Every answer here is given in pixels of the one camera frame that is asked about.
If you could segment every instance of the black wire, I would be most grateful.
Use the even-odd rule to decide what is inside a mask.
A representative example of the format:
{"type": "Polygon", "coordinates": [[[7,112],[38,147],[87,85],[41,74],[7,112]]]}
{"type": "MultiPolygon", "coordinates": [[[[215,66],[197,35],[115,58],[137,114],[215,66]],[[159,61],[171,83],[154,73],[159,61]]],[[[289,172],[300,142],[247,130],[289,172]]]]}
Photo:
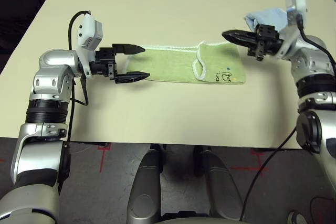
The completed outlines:
{"type": "Polygon", "coordinates": [[[72,131],[72,122],[74,120],[73,114],[75,113],[75,80],[72,80],[72,89],[71,89],[71,112],[70,112],[70,121],[69,121],[69,130],[68,130],[68,138],[67,141],[71,140],[71,131],[72,131]]]}
{"type": "Polygon", "coordinates": [[[313,201],[315,199],[326,199],[326,200],[333,200],[333,198],[327,198],[327,197],[321,197],[321,196],[315,196],[313,197],[310,202],[309,202],[309,211],[310,211],[310,217],[311,217],[311,220],[313,221],[313,224],[315,224],[315,220],[314,220],[314,216],[313,216],[313,213],[312,213],[312,205],[313,205],[313,201]]]}
{"type": "MultiPolygon", "coordinates": [[[[69,50],[72,50],[72,45],[71,45],[71,31],[72,31],[72,26],[76,20],[76,18],[82,14],[87,14],[87,13],[90,13],[89,11],[87,10],[81,10],[80,12],[76,13],[70,20],[70,23],[69,23],[69,28],[68,28],[68,44],[69,44],[69,50]]],[[[72,89],[71,89],[71,111],[70,111],[70,121],[69,121],[69,130],[68,130],[68,138],[67,138],[67,141],[70,142],[71,140],[71,131],[72,131],[72,123],[73,123],[73,120],[74,120],[74,113],[75,113],[75,81],[72,80],[72,89]]],[[[88,101],[87,101],[87,93],[86,93],[86,88],[85,88],[85,91],[83,89],[83,92],[84,92],[84,96],[86,96],[86,104],[88,104],[88,101]]]]}
{"type": "Polygon", "coordinates": [[[294,132],[296,131],[296,127],[292,130],[292,132],[286,137],[286,139],[282,142],[282,144],[279,145],[278,148],[276,148],[271,155],[269,155],[269,157],[265,160],[265,162],[262,164],[261,168],[259,169],[259,171],[257,172],[257,174],[254,176],[250,187],[248,188],[245,200],[244,200],[244,204],[243,204],[243,209],[242,209],[242,213],[240,214],[240,219],[239,221],[243,220],[244,214],[245,214],[245,209],[246,209],[246,205],[247,205],[247,200],[248,197],[250,196],[250,193],[253,189],[253,186],[255,184],[255,182],[257,181],[257,178],[259,177],[260,173],[263,171],[263,169],[265,168],[265,166],[268,164],[268,162],[273,158],[273,156],[275,154],[277,154],[277,152],[279,150],[281,150],[281,148],[288,142],[288,140],[293,136],[294,132]]]}
{"type": "Polygon", "coordinates": [[[324,52],[330,62],[331,62],[331,67],[332,67],[332,70],[334,72],[334,76],[336,78],[336,62],[335,60],[332,58],[331,54],[329,53],[328,50],[326,50],[324,47],[321,47],[319,44],[315,43],[314,41],[308,39],[305,35],[305,32],[303,31],[304,27],[303,27],[303,18],[302,18],[302,15],[298,14],[297,17],[296,17],[296,22],[297,22],[297,26],[299,28],[299,31],[300,31],[300,34],[301,34],[301,37],[303,38],[303,40],[313,46],[315,46],[316,48],[320,49],[322,52],[324,52]]]}
{"type": "Polygon", "coordinates": [[[79,101],[79,100],[77,100],[77,99],[72,99],[72,98],[70,98],[70,100],[71,100],[71,101],[72,101],[72,100],[75,100],[75,102],[77,102],[78,104],[87,106],[86,103],[84,103],[84,102],[82,102],[82,101],[79,101]]]}

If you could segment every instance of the gray floor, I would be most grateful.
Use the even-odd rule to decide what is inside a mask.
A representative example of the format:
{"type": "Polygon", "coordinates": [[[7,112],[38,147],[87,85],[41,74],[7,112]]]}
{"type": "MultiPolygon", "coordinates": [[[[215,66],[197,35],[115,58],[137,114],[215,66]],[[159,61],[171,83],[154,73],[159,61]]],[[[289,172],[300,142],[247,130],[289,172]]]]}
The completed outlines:
{"type": "MultiPolygon", "coordinates": [[[[0,198],[10,190],[9,167],[15,139],[0,138],[0,198]]],[[[126,223],[126,208],[133,178],[148,144],[111,145],[105,151],[96,146],[72,143],[71,174],[60,196],[60,224],[126,223]]],[[[204,178],[192,174],[192,146],[168,145],[161,175],[162,214],[179,210],[209,211],[204,178]]],[[[227,167],[242,197],[256,171],[232,167],[257,167],[249,148],[213,147],[227,167]]],[[[261,162],[269,153],[261,157],[261,162]]],[[[246,218],[249,223],[286,223],[290,210],[298,210],[311,222],[309,202],[314,196],[331,197],[331,188],[313,156],[304,151],[278,153],[270,162],[250,196],[246,218]]],[[[313,202],[316,223],[335,223],[332,201],[313,202]]]]}

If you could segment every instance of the red tape mark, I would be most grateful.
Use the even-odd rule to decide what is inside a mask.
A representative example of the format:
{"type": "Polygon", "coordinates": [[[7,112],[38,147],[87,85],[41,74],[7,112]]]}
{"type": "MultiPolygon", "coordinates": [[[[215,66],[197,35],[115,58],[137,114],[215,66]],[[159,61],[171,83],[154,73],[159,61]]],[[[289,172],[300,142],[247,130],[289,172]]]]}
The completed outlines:
{"type": "Polygon", "coordinates": [[[105,157],[105,151],[109,151],[111,150],[111,143],[109,143],[107,146],[105,147],[98,147],[98,150],[102,150],[103,153],[101,155],[101,161],[100,161],[100,168],[99,168],[99,173],[101,173],[103,171],[103,166],[104,166],[104,157],[105,157]]]}
{"type": "MultiPolygon", "coordinates": [[[[258,162],[258,167],[251,167],[251,166],[243,166],[243,167],[230,167],[231,169],[234,169],[234,170],[260,170],[261,168],[261,160],[260,160],[260,156],[263,156],[264,153],[261,153],[261,152],[255,152],[252,148],[250,149],[250,152],[252,155],[254,156],[257,156],[257,162],[258,162]]],[[[268,168],[264,168],[262,170],[262,172],[260,173],[260,176],[262,177],[262,173],[267,171],[268,168]]]]}

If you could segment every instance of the blue cloth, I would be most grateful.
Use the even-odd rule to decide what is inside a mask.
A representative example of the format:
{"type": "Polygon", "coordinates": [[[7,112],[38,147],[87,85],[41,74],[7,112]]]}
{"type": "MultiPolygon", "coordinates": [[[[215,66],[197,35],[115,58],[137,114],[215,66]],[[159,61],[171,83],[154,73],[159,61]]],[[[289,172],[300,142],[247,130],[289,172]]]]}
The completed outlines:
{"type": "Polygon", "coordinates": [[[256,31],[258,24],[275,26],[280,31],[287,26],[287,13],[280,8],[271,8],[246,14],[245,21],[251,31],[256,31]]]}

